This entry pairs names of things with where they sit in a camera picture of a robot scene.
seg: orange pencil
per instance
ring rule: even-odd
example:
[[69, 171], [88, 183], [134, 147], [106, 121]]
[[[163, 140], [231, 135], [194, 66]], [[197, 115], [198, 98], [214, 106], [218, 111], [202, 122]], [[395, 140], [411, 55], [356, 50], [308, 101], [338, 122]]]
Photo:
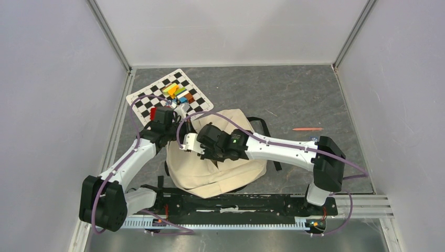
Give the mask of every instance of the orange pencil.
[[292, 130], [294, 130], [294, 131], [315, 131], [315, 130], [323, 130], [323, 128], [295, 128]]

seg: canvas bag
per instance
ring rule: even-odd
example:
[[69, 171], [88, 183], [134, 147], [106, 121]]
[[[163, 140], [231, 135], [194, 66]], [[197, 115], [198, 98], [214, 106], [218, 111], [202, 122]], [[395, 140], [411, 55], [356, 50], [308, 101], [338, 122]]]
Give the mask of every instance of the canvas bag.
[[[238, 124], [243, 129], [253, 132], [253, 128], [240, 109], [218, 112]], [[192, 121], [197, 132], [208, 123], [231, 134], [235, 127], [216, 115]], [[266, 173], [267, 160], [236, 160], [224, 162], [201, 160], [196, 152], [179, 149], [176, 142], [167, 146], [167, 166], [175, 185], [191, 194], [202, 198], [213, 197], [245, 186]]]

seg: orange block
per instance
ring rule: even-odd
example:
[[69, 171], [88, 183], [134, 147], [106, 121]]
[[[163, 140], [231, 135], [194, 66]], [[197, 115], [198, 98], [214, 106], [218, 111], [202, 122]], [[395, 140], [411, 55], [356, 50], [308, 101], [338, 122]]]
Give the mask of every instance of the orange block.
[[171, 87], [171, 88], [167, 91], [167, 93], [168, 93], [168, 95], [169, 95], [172, 99], [174, 99], [174, 98], [175, 98], [175, 92], [176, 92], [178, 89], [179, 89], [179, 86], [178, 86], [177, 84], [175, 84], [173, 87]]
[[190, 103], [195, 101], [195, 99], [193, 98], [191, 93], [186, 94], [184, 97], [187, 98], [188, 104], [190, 104]]

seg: green block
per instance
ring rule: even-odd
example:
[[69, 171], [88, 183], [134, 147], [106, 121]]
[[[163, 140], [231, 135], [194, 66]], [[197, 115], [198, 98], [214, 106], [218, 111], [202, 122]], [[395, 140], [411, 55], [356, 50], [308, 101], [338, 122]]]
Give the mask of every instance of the green block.
[[175, 96], [185, 91], [185, 88], [180, 88], [175, 92]]

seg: toy block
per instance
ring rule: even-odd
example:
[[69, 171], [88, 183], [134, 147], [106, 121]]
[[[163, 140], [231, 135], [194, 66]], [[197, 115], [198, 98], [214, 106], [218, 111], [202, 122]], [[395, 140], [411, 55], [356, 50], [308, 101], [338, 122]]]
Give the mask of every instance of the toy block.
[[184, 97], [186, 94], [188, 94], [188, 91], [187, 91], [187, 90], [184, 90], [183, 92], [177, 94], [177, 95], [176, 95], [176, 98], [177, 98], [177, 99], [180, 99], [180, 98]]
[[180, 103], [187, 103], [188, 102], [187, 98], [185, 98], [185, 97], [181, 97], [179, 99], [179, 101], [180, 101]]
[[195, 99], [193, 98], [193, 96], [192, 96], [191, 93], [187, 93], [187, 94], [185, 95], [185, 98], [187, 98], [188, 103], [192, 103], [192, 102], [195, 101]]
[[165, 88], [163, 88], [161, 91], [165, 96], [169, 96], [170, 94], [168, 93], [168, 91], [172, 88], [174, 88], [175, 86], [177, 86], [176, 83], [170, 83], [169, 85], [167, 85]]
[[180, 93], [187, 91], [185, 88], [179, 88], [176, 92], [175, 92], [175, 97], [177, 97]]
[[179, 89], [179, 86], [177, 84], [175, 84], [174, 87], [170, 88], [167, 93], [171, 98], [175, 98], [175, 92]]

